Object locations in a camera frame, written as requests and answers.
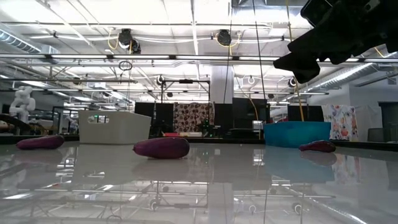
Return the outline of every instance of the floral fabric panel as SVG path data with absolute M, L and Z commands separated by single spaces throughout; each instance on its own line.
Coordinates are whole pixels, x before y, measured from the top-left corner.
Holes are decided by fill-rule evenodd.
M 322 106 L 323 119 L 331 123 L 330 139 L 358 141 L 355 108 L 346 105 Z
M 207 117 L 209 104 L 207 103 L 174 103 L 174 131 L 180 132 L 201 132 L 198 127 Z M 210 104 L 210 122 L 214 124 L 214 107 Z

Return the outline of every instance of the blue bin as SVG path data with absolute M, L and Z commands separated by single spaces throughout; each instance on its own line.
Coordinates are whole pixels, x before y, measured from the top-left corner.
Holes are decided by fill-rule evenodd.
M 266 145 L 297 148 L 313 141 L 329 140 L 331 123 L 288 121 L 264 125 Z

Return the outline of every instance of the duct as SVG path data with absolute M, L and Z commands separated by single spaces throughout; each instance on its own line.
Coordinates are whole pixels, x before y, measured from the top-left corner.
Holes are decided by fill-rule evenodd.
M 274 109 L 274 110 L 270 111 L 270 113 L 269 113 L 271 118 L 275 117 L 275 116 L 278 116 L 280 114 L 286 114 L 287 115 L 287 107 Z
M 389 54 L 385 58 L 392 58 L 396 53 Z M 352 68 L 343 68 L 331 75 L 321 78 L 319 81 L 312 83 L 308 86 L 307 91 L 314 91 L 319 89 L 332 89 L 341 86 L 342 84 L 349 83 L 355 79 L 365 77 L 366 75 L 375 72 L 388 71 L 392 67 L 385 67 L 378 63 L 364 63 Z
M 290 0 L 289 12 L 291 16 L 300 14 L 301 8 L 307 3 L 307 0 Z M 253 15 L 253 2 L 245 0 L 232 0 L 232 12 L 234 17 L 247 17 Z M 274 15 L 285 15 L 286 4 L 281 0 L 254 0 L 256 14 L 267 17 L 266 21 L 287 22 L 287 17 L 273 17 Z
M 8 29 L 4 24 L 0 22 L 0 41 L 11 45 L 23 52 L 27 52 L 30 54 L 59 54 L 59 50 L 53 48 L 52 46 L 45 44 L 33 43 L 28 40 L 24 40 L 24 38 Z M 58 63 L 58 60 L 50 59 L 43 60 L 44 62 L 50 62 L 52 64 Z

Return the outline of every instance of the pipe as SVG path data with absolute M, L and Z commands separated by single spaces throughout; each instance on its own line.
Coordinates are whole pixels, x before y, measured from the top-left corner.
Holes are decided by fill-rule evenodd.
M 95 46 L 92 46 L 90 41 L 86 39 L 86 37 L 84 37 L 81 33 L 79 33 L 75 28 L 73 28 L 65 19 L 63 19 L 60 15 L 58 15 L 54 10 L 51 9 L 50 5 L 46 2 L 42 2 L 41 0 L 36 0 L 36 2 L 38 2 L 41 6 L 43 6 L 44 8 L 46 8 L 47 10 L 49 10 L 50 12 L 52 12 L 54 15 L 56 15 L 61 21 L 62 23 L 67 26 L 68 28 L 70 28 L 77 36 L 79 36 L 81 39 L 83 39 L 90 47 L 92 47 L 93 49 L 97 50 L 99 53 L 101 53 L 101 51 L 99 51 Z
M 28 53 L 37 54 L 41 52 L 41 50 L 38 49 L 37 47 L 23 41 L 22 39 L 2 29 L 0 29 L 0 40 Z
M 180 65 L 196 65 L 197 63 L 202 64 L 202 65 L 225 65 L 225 62 L 223 61 L 178 61 L 174 63 L 169 63 L 169 64 L 164 64 L 164 63 L 132 63 L 133 66 L 137 67 L 177 67 Z M 258 65 L 258 61 L 235 61 L 235 60 L 230 60 L 229 61 L 230 65 Z M 355 63 L 344 63 L 340 65 L 333 65 L 329 62 L 320 62 L 318 63 L 320 66 L 325 66 L 325 67 L 339 67 L 339 68 L 344 68 L 344 67 L 352 67 L 355 65 Z M 78 60 L 74 62 L 59 62 L 58 64 L 51 64 L 51 63 L 40 63 L 40 62 L 35 62 L 33 61 L 32 63 L 29 63 L 30 66 L 33 67 L 119 67 L 119 63 L 113 63 L 113 62 L 79 62 Z M 262 65 L 272 65 L 272 62 L 263 62 Z
M 396 53 L 388 54 L 384 58 L 394 58 Z M 386 71 L 388 67 L 381 67 L 377 63 L 364 63 L 362 65 L 355 66 L 353 68 L 344 68 L 338 70 L 331 75 L 321 78 L 319 81 L 312 83 L 308 86 L 307 91 L 319 90 L 319 89 L 332 89 L 336 86 L 351 82 L 355 79 L 365 77 L 366 75 L 373 74 L 375 72 Z
M 36 78 L 0 78 L 0 82 L 23 82 L 23 81 L 35 81 L 35 82 L 109 82 L 109 83 L 137 83 L 137 80 L 73 80 L 73 79 L 36 79 Z
M 63 23 L 58 23 L 58 22 L 41 22 L 40 24 L 36 22 L 3 22 L 3 24 L 7 26 L 64 26 Z M 86 23 L 70 23 L 72 27 L 87 27 Z M 102 24 L 96 24 L 96 23 L 89 23 L 88 24 L 90 27 L 119 27 L 119 28 L 127 28 L 127 27 L 134 27 L 134 26 L 173 26 L 173 27 L 178 27 L 178 26 L 187 26 L 191 27 L 192 24 L 189 23 L 177 23 L 177 24 L 168 24 L 168 23 L 139 23 L 139 24 L 123 24 L 123 23 L 102 23 Z M 215 27 L 220 27 L 219 29 L 227 27 L 229 29 L 229 24 L 196 24 L 196 26 L 215 26 Z M 258 27 L 270 29 L 272 26 L 269 24 L 258 24 Z M 239 28 L 242 29 L 242 27 L 247 27 L 247 28 L 256 28 L 255 24 L 232 24 L 232 27 L 234 28 Z
M 137 70 L 138 73 L 140 73 L 141 76 L 143 76 L 143 77 L 149 82 L 149 84 L 150 84 L 154 89 L 159 88 L 159 87 L 156 85 L 156 83 L 154 83 L 154 81 L 151 80 L 151 79 L 148 77 L 148 75 L 147 75 L 141 68 L 139 68 L 139 67 L 134 67 L 134 68 Z

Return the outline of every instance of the ceiling light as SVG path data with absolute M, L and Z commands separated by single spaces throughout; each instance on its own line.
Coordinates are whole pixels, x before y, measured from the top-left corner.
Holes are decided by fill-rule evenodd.
M 115 59 L 169 59 L 168 55 L 115 55 Z
M 176 59 L 182 60 L 231 60 L 232 57 L 227 56 L 176 56 Z
M 261 57 L 261 60 L 268 60 L 268 61 L 275 61 L 277 60 L 278 57 Z M 246 56 L 242 56 L 239 57 L 239 60 L 260 60 L 259 57 L 246 57 Z
M 105 49 L 106 52 L 109 52 L 111 54 L 114 54 L 113 51 L 111 49 Z
M 93 99 L 91 99 L 91 98 L 82 97 L 82 96 L 74 96 L 74 98 L 76 100 L 80 100 L 80 101 L 93 101 Z
M 89 59 L 105 59 L 106 55 L 51 55 L 52 58 L 89 58 Z
M 31 196 L 31 194 L 30 193 L 17 194 L 17 195 L 5 197 L 4 199 L 20 199 L 20 198 L 26 198 L 28 196 Z
M 46 87 L 47 84 L 44 84 L 42 82 L 37 82 L 37 81 L 21 81 L 22 83 L 32 85 L 32 86 L 37 86 L 37 87 Z
M 60 93 L 58 91 L 54 91 L 55 94 L 60 95 L 60 96 L 64 96 L 64 97 L 69 97 L 68 95 L 64 94 L 64 93 Z
M 45 58 L 41 54 L 0 54 L 0 58 Z
M 105 185 L 102 190 L 109 190 L 113 187 L 113 185 Z
M 119 100 L 123 100 L 123 99 L 125 99 L 126 97 L 125 96 L 123 96 L 122 94 L 120 94 L 120 93 L 118 93 L 118 92 L 111 92 L 111 95 L 113 96 L 113 97 L 115 97 L 116 99 L 119 99 Z
M 115 106 L 104 106 L 106 109 L 109 109 L 109 110 L 116 110 L 116 107 Z

